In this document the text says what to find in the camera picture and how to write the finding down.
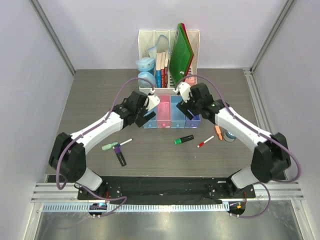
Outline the light green mini highlighter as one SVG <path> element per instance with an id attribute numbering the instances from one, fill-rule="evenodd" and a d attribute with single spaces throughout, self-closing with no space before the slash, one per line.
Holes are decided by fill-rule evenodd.
<path id="1" fill-rule="evenodd" d="M 118 142 L 109 143 L 109 144 L 102 146 L 101 149 L 103 151 L 106 151 L 106 150 L 109 150 L 109 149 L 115 147 L 116 145 L 118 145 Z"/>

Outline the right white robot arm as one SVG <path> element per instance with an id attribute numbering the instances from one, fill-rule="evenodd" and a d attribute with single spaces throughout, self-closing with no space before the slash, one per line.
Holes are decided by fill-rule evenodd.
<path id="1" fill-rule="evenodd" d="M 227 178 L 226 193 L 233 198 L 254 183 L 268 183 L 291 166 L 288 145 L 281 133 L 271 134 L 238 115 L 221 99 L 214 100 L 206 84 L 190 86 L 181 82 L 175 93 L 182 97 L 177 108 L 188 118 L 200 115 L 203 119 L 231 132 L 253 153 L 250 166 Z"/>

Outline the blue washi tape roll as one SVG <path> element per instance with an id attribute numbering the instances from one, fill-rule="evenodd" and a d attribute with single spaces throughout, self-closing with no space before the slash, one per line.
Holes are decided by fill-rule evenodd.
<path id="1" fill-rule="evenodd" d="M 224 136 L 223 136 L 224 140 L 229 142 L 229 143 L 232 143 L 236 140 L 236 136 L 233 135 L 230 131 L 225 131 L 224 132 Z"/>

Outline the pink drawer bin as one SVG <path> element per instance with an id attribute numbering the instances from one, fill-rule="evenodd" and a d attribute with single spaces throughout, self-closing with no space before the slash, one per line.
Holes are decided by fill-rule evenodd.
<path id="1" fill-rule="evenodd" d="M 158 128 L 171 127 L 171 96 L 160 95 L 160 103 L 157 105 L 156 123 Z"/>

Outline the blue drawer bin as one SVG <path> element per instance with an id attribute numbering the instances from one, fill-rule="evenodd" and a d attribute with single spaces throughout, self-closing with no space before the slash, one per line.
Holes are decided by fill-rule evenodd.
<path id="1" fill-rule="evenodd" d="M 177 107 L 182 100 L 182 97 L 178 95 L 170 97 L 171 128 L 183 129 L 185 127 L 186 117 Z"/>
<path id="2" fill-rule="evenodd" d="M 157 127 L 158 127 L 158 125 L 157 125 L 156 116 L 154 116 L 153 118 L 151 118 L 149 121 L 147 121 L 147 122 L 143 125 L 143 128 L 144 128 L 144 129 L 156 129 Z"/>

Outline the purple black highlighter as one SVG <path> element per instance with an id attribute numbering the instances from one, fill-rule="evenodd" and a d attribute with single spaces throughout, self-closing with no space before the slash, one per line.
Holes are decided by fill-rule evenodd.
<path id="1" fill-rule="evenodd" d="M 127 165 L 127 163 L 126 163 L 126 160 L 125 160 L 125 158 L 124 158 L 124 156 L 123 156 L 123 154 L 121 152 L 120 146 L 119 145 L 114 146 L 113 150 L 114 150 L 114 152 L 115 152 L 115 154 L 117 156 L 117 159 L 118 159 L 120 165 L 122 167 L 125 167 Z"/>

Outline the green black highlighter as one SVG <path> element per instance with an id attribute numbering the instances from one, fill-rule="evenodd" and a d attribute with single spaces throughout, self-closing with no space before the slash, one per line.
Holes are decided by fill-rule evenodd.
<path id="1" fill-rule="evenodd" d="M 194 139 L 194 136 L 193 135 L 187 135 L 187 136 L 184 136 L 184 137 L 180 137 L 180 138 L 177 138 L 174 140 L 174 144 L 175 145 L 180 145 L 182 143 L 185 143 L 185 142 L 189 142 L 191 140 Z"/>

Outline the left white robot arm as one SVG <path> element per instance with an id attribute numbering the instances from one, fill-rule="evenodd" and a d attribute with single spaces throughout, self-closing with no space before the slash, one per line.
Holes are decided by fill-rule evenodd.
<path id="1" fill-rule="evenodd" d="M 160 103 L 154 94 L 133 91 L 99 120 L 72 134 L 60 133 L 54 142 L 49 165 L 55 169 L 55 181 L 59 190 L 66 183 L 77 183 L 89 189 L 93 198 L 100 200 L 107 192 L 102 178 L 87 167 L 86 156 L 90 150 L 110 135 L 136 124 L 142 127 L 156 114 L 152 111 Z"/>

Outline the orange mini highlighter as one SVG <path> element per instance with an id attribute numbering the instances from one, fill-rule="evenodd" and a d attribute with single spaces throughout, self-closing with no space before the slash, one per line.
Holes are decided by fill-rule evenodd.
<path id="1" fill-rule="evenodd" d="M 220 141 L 222 141 L 224 138 L 223 138 L 223 134 L 222 134 L 221 128 L 218 125 L 215 125 L 214 126 L 214 130 L 215 130 L 215 133 L 216 133 L 218 139 Z"/>

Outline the purple drawer bin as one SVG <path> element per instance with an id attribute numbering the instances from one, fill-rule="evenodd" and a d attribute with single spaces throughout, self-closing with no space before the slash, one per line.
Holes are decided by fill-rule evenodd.
<path id="1" fill-rule="evenodd" d="M 196 115 L 192 119 L 189 119 L 187 116 L 185 117 L 185 128 L 191 129 L 191 128 L 198 128 L 201 124 L 201 116 Z"/>

